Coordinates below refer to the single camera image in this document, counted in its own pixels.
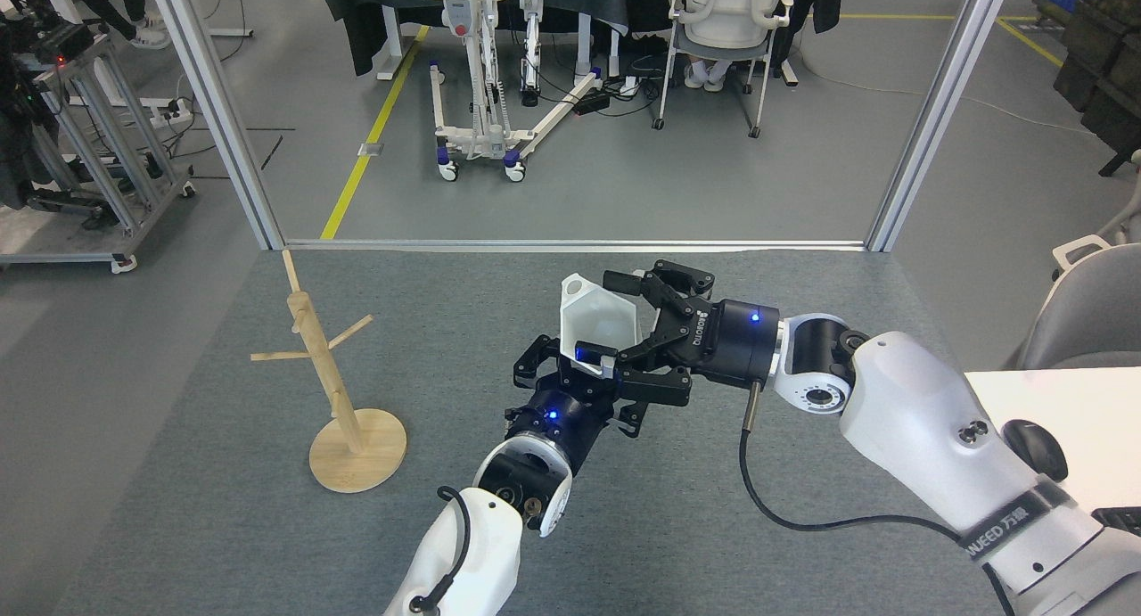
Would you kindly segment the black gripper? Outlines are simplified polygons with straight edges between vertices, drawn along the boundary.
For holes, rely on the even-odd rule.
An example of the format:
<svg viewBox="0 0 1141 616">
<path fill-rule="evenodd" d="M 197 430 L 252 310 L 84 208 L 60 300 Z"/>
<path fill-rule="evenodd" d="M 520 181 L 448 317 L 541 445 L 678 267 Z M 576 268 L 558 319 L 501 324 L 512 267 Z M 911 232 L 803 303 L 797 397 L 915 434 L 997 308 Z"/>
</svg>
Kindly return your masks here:
<svg viewBox="0 0 1141 616">
<path fill-rule="evenodd" d="M 591 375 L 610 380 L 616 399 L 645 405 L 687 405 L 693 365 L 697 374 L 717 383 L 764 386 L 777 352 L 780 313 L 778 308 L 741 300 L 710 303 L 713 283 L 709 271 L 665 259 L 647 271 L 604 271 L 602 287 L 639 295 L 656 308 L 649 331 L 659 321 L 667 329 L 652 332 L 626 349 L 617 349 L 613 340 L 578 340 L 575 363 Z M 695 333 L 698 352 L 685 348 L 690 332 Z"/>
<path fill-rule="evenodd" d="M 555 372 L 539 376 L 539 366 L 559 356 L 558 337 L 541 334 L 513 364 L 513 386 L 535 392 L 526 405 L 505 410 L 509 421 L 505 437 L 510 439 L 517 433 L 529 432 L 555 441 L 570 463 L 570 473 L 576 475 L 586 462 L 596 437 L 614 416 L 617 384 L 592 376 L 573 376 L 570 383 L 565 383 L 563 368 L 558 365 Z M 617 410 L 620 432 L 631 439 L 638 438 L 648 407 L 648 402 L 628 402 Z"/>
</svg>

